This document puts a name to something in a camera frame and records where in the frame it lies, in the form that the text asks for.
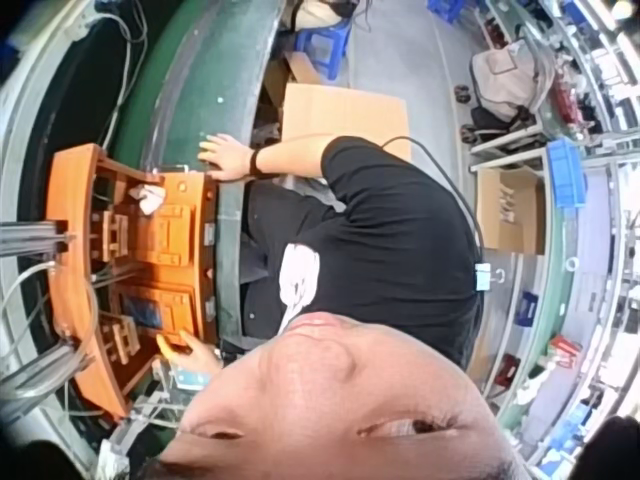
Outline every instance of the black wristwatch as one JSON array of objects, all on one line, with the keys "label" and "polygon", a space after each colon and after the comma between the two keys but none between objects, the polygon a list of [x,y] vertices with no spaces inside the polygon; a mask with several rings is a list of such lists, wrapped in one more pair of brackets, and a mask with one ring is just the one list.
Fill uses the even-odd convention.
[{"label": "black wristwatch", "polygon": [[251,160],[249,160],[249,175],[252,177],[262,177],[263,174],[258,168],[258,154],[260,153],[260,148],[256,148],[251,154]]}]

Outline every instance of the eye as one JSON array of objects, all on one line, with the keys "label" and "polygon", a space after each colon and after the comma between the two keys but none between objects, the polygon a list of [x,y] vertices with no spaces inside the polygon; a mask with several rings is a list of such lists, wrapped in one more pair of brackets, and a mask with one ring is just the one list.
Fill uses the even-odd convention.
[{"label": "eye", "polygon": [[199,428],[191,429],[188,433],[201,438],[209,438],[212,440],[238,440],[244,435],[234,430],[220,430],[213,425],[203,425]]},{"label": "eye", "polygon": [[358,430],[359,437],[410,437],[439,432],[447,427],[421,419],[405,418],[389,422],[377,423]]},{"label": "eye", "polygon": [[237,432],[216,432],[213,435],[209,435],[209,438],[214,440],[238,440],[242,438],[242,435]]}]

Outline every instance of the hand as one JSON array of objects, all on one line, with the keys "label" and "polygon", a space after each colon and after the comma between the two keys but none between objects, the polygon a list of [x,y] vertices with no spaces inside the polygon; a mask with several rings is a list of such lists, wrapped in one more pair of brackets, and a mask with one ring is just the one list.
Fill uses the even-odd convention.
[{"label": "hand", "polygon": [[215,375],[222,370],[222,360],[216,356],[210,347],[184,330],[180,331],[180,337],[191,348],[190,354],[176,352],[169,346],[169,343],[162,335],[156,336],[160,352],[167,360],[190,372]]},{"label": "hand", "polygon": [[208,175],[220,181],[240,180],[249,175],[253,150],[242,145],[230,135],[220,133],[207,135],[207,142],[200,142],[203,150],[198,159],[211,163],[219,170],[210,170]]}]

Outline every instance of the factory floor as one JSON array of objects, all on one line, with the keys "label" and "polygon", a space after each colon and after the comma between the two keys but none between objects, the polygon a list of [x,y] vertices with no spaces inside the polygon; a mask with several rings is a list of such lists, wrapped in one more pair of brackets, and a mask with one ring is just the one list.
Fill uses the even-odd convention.
[{"label": "factory floor", "polygon": [[[373,2],[368,16],[356,19],[338,82],[403,98],[411,136],[424,143],[458,187],[473,197],[468,149],[458,138],[460,125],[470,123],[470,107],[455,102],[453,86],[470,84],[469,61],[487,47],[471,10],[450,25],[425,3]],[[443,181],[422,152],[414,148],[412,156],[416,165]]]}]

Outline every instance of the caster wheel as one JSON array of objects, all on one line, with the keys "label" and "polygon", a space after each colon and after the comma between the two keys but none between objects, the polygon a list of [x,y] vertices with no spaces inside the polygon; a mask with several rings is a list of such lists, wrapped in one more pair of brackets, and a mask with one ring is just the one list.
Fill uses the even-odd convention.
[{"label": "caster wheel", "polygon": [[458,93],[456,94],[456,102],[462,103],[463,105],[469,103],[471,101],[471,95],[468,93]]},{"label": "caster wheel", "polygon": [[456,85],[455,87],[453,87],[453,93],[458,96],[461,93],[469,93],[469,87],[467,87],[466,85]]},{"label": "caster wheel", "polygon": [[476,127],[473,125],[463,125],[460,127],[460,141],[466,145],[475,145],[478,143]]}]

